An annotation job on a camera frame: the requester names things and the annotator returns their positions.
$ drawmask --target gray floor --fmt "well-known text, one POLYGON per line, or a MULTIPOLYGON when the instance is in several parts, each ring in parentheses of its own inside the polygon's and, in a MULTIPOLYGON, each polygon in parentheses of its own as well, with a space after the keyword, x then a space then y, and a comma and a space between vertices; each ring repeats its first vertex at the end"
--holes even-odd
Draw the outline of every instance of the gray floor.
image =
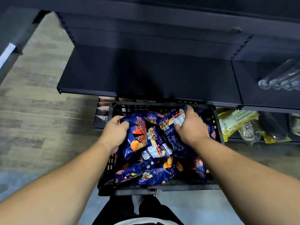
MULTIPOLYGON (((65 164, 100 135, 92 126, 97 96, 59 95, 56 90, 72 49, 66 32, 49 14, 0 86, 0 200, 65 164)), ((228 146, 300 178, 298 146, 228 146)), ((243 224, 220 190, 160 192, 157 197, 186 225, 243 224)), ((107 201, 95 189, 79 224, 92 224, 107 201)))

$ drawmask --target plastic crate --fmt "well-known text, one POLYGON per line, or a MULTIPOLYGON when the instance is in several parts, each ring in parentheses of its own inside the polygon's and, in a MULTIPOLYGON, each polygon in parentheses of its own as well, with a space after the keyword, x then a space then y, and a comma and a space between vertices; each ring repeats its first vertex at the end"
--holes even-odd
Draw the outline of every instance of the plastic crate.
MULTIPOLYGON (((111 102, 108 111, 108 120, 116 115, 128 116, 134 113, 134 109, 148 109, 159 113, 165 113, 171 109, 182 106, 182 103, 152 103, 152 102, 111 102)), ((215 121, 216 140, 224 144, 218 115, 214 106, 205 104, 189 104, 196 109, 209 109, 211 118, 215 121)), ((175 175, 171 180, 162 185, 155 185, 148 188, 136 187, 132 185, 132 180, 126 181, 119 185, 103 186, 105 180, 111 176, 116 170, 114 167, 115 155, 111 155, 106 169, 98 183, 99 196, 112 195, 147 195, 155 194, 156 190, 162 191, 179 191, 179 190, 212 190, 220 189, 216 182, 211 178, 207 183, 203 183, 195 172, 182 172, 175 175)))

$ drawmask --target left hand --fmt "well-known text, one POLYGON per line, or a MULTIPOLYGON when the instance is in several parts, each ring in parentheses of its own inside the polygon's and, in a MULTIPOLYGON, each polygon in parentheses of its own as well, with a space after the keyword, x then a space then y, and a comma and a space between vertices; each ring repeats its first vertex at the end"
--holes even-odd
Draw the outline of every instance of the left hand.
POLYGON ((122 117, 123 116, 113 117, 106 124, 102 135, 98 140, 99 143, 102 143, 107 148, 111 155, 117 152, 118 147, 123 143, 129 128, 128 121, 123 121, 121 124, 118 124, 122 117))

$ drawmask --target right hand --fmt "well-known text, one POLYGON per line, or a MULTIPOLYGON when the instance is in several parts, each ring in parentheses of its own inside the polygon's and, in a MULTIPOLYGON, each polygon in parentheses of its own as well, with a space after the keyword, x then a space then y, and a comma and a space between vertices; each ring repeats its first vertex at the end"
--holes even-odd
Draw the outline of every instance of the right hand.
POLYGON ((180 139, 192 148, 195 148, 201 139, 210 139, 207 125, 189 105, 182 126, 175 124, 174 128, 180 139))

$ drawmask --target yellow snack bag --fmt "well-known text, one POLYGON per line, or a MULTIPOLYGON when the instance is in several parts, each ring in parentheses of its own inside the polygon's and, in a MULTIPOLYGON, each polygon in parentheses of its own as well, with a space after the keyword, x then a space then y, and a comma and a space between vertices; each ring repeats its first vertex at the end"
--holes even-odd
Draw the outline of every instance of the yellow snack bag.
POLYGON ((253 119, 258 120, 258 113, 257 111, 251 110, 231 109, 218 114, 218 117, 224 142, 227 142, 228 137, 234 134, 234 132, 236 132, 244 123, 253 119))

